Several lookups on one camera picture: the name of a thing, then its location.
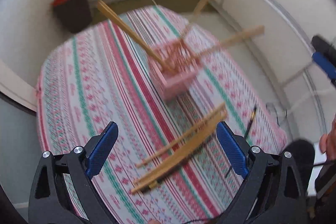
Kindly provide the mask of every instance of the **brown trash can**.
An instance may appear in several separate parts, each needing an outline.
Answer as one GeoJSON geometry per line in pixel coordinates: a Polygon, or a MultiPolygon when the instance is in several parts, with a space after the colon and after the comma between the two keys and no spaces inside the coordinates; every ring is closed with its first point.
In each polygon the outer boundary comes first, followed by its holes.
{"type": "Polygon", "coordinates": [[[85,29],[92,21],[88,0],[54,0],[53,11],[71,33],[85,29]]]}

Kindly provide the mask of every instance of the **blue gripper pad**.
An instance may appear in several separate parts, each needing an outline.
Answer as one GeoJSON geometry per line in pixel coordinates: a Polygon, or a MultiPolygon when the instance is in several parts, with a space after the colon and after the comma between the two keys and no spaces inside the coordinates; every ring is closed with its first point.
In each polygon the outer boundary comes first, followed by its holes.
{"type": "Polygon", "coordinates": [[[322,70],[328,75],[329,79],[336,79],[336,68],[332,63],[329,62],[327,58],[323,56],[320,52],[313,53],[313,61],[320,66],[322,70]]]}
{"type": "Polygon", "coordinates": [[[115,122],[112,122],[110,126],[104,131],[104,135],[96,144],[95,148],[86,161],[87,169],[85,174],[90,180],[93,176],[99,174],[118,138],[118,126],[115,122]]]}
{"type": "Polygon", "coordinates": [[[217,139],[222,146],[227,158],[232,165],[233,170],[236,174],[241,175],[244,178],[249,173],[249,170],[246,166],[246,156],[239,147],[237,141],[234,138],[233,132],[223,122],[219,122],[216,128],[217,139]]]}

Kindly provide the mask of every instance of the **wooden stick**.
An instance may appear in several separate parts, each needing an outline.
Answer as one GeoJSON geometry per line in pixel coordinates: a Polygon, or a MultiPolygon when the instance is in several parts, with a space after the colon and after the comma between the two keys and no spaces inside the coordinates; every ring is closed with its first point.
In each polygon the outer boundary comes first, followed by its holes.
{"type": "MultiPolygon", "coordinates": [[[[192,25],[196,22],[196,20],[198,19],[198,16],[201,14],[202,10],[204,9],[204,7],[206,6],[206,4],[208,3],[209,0],[199,0],[199,2],[197,3],[194,12],[193,12],[193,16],[191,18],[191,20],[189,21],[188,25],[186,27],[184,27],[184,29],[182,30],[179,40],[180,40],[180,44],[183,45],[184,44],[184,38],[188,35],[192,25]]],[[[172,54],[169,55],[166,59],[165,62],[168,62],[171,57],[172,54]]]]}
{"type": "Polygon", "coordinates": [[[125,22],[123,22],[118,15],[113,12],[113,10],[108,7],[102,0],[98,0],[97,8],[101,11],[107,18],[118,25],[126,34],[128,34],[136,43],[138,43],[145,52],[151,56],[155,61],[157,61],[162,68],[169,71],[170,73],[175,73],[175,71],[166,64],[160,56],[158,56],[125,22]]]}
{"type": "Polygon", "coordinates": [[[210,120],[215,114],[217,114],[220,110],[222,110],[225,107],[225,103],[220,104],[216,109],[214,109],[210,114],[208,114],[206,117],[204,117],[202,120],[194,124],[191,128],[189,128],[187,131],[185,131],[180,137],[177,139],[173,140],[171,143],[168,145],[162,147],[160,150],[158,150],[156,153],[154,153],[152,156],[147,157],[144,159],[142,162],[136,164],[135,166],[137,168],[149,163],[151,160],[159,157],[169,149],[171,149],[174,145],[188,137],[191,133],[194,131],[198,130],[204,123],[206,123],[208,120],[210,120]]]}
{"type": "Polygon", "coordinates": [[[166,176],[169,171],[185,160],[196,150],[211,134],[214,133],[217,124],[226,118],[226,112],[217,113],[207,124],[206,128],[193,136],[182,148],[175,151],[174,154],[166,158],[160,165],[139,179],[139,184],[131,190],[132,194],[157,182],[158,179],[166,176]]]}
{"type": "Polygon", "coordinates": [[[212,52],[216,52],[218,50],[226,49],[228,47],[231,47],[233,44],[235,44],[237,42],[241,42],[241,41],[246,40],[250,37],[255,37],[257,35],[263,34],[264,32],[265,32],[265,26],[264,25],[259,25],[259,26],[254,27],[254,28],[238,32],[235,35],[233,35],[232,37],[230,37],[228,39],[225,39],[224,41],[218,43],[217,45],[214,45],[210,48],[207,48],[207,49],[199,52],[194,57],[188,58],[185,61],[184,65],[186,66],[186,65],[190,64],[194,59],[201,58],[201,57],[203,57],[207,54],[210,54],[212,52]]]}

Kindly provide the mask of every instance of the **metal screw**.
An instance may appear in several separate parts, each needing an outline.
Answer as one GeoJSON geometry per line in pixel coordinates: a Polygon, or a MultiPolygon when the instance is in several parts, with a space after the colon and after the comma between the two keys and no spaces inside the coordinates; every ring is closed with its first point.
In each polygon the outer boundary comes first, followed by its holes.
{"type": "Polygon", "coordinates": [[[290,159],[292,157],[292,154],[290,152],[288,152],[288,151],[286,151],[284,154],[285,154],[286,158],[290,159]]]}
{"type": "Polygon", "coordinates": [[[253,146],[251,148],[251,150],[252,150],[253,153],[256,153],[256,154],[258,154],[260,152],[260,148],[258,146],[253,146]]]}
{"type": "Polygon", "coordinates": [[[82,153],[83,147],[81,146],[76,146],[75,149],[73,150],[76,154],[82,153]]]}
{"type": "Polygon", "coordinates": [[[45,152],[43,152],[42,156],[44,158],[48,158],[50,156],[50,152],[49,151],[45,151],[45,152]]]}

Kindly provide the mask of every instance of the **patterned fabric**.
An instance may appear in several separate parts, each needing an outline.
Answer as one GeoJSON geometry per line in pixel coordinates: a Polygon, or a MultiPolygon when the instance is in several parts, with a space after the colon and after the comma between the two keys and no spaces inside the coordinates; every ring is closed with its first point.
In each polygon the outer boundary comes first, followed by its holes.
{"type": "MultiPolygon", "coordinates": [[[[121,16],[149,45],[176,38],[187,20],[163,7],[146,7],[121,16]]],[[[195,52],[217,42],[194,26],[187,43],[195,52]]],[[[179,170],[149,193],[132,195],[132,181],[172,152],[137,169],[135,164],[180,136],[223,101],[226,122],[235,134],[246,130],[258,105],[249,143],[279,153],[286,135],[272,121],[237,64],[225,52],[203,59],[204,69],[192,87],[163,102],[148,76],[147,56],[110,21],[91,27],[55,49],[45,61],[38,83],[38,128],[43,150],[67,153],[100,134],[109,121],[119,138],[99,175],[92,179],[119,223],[182,223],[221,213],[235,196],[242,178],[231,172],[215,134],[179,170]]],[[[85,217],[65,176],[75,209],[85,217]]]]}

